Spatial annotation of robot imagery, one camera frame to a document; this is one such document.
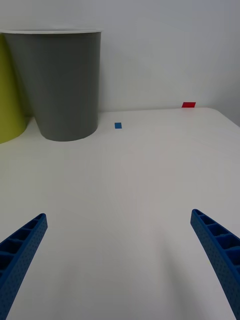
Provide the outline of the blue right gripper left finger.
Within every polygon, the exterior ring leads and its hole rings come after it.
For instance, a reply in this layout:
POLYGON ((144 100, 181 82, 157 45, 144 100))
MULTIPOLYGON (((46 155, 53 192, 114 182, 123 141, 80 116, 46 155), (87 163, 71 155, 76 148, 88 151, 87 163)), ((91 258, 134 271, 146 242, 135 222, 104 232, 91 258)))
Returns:
POLYGON ((7 318, 47 228, 41 213, 0 243, 0 319, 7 318))

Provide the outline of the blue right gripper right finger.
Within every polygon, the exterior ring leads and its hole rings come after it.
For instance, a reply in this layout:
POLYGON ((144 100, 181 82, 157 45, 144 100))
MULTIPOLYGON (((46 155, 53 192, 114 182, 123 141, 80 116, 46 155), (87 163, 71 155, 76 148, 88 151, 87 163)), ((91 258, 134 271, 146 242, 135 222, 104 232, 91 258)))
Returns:
POLYGON ((192 210, 190 224, 238 320, 240 318, 240 239, 198 209, 192 210))

